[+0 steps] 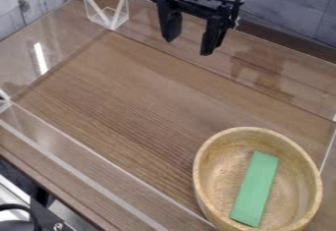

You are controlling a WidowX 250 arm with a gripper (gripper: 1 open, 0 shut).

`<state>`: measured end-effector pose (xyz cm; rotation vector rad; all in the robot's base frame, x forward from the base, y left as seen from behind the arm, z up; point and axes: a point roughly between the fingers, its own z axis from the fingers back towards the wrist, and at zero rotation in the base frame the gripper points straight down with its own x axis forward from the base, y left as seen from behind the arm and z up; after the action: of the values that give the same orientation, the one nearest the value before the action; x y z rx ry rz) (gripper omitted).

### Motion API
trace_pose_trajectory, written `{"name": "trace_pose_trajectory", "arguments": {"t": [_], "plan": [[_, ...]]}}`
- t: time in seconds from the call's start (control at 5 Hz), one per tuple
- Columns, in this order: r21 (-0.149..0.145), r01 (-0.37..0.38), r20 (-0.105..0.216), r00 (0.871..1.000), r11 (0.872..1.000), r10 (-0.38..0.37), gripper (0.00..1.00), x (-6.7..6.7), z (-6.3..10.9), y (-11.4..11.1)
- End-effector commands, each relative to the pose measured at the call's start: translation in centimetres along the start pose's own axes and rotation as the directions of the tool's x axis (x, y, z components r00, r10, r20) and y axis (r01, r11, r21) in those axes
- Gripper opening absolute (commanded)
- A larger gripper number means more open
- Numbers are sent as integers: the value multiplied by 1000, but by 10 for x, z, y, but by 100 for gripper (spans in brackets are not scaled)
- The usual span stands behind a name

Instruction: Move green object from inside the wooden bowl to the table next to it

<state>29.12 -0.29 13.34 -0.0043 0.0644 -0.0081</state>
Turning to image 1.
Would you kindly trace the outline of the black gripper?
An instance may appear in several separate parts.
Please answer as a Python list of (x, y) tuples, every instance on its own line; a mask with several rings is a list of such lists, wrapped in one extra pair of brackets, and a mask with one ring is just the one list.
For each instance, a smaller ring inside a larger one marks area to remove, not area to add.
[[(207, 30), (203, 35), (202, 54), (208, 56), (220, 47), (228, 28), (234, 29), (239, 23), (239, 11), (244, 0), (183, 0), (204, 9), (218, 11), (228, 10), (228, 18), (211, 16), (207, 22)], [(179, 6), (168, 0), (158, 0), (158, 15), (162, 36), (167, 42), (172, 42), (182, 34), (183, 15)]]

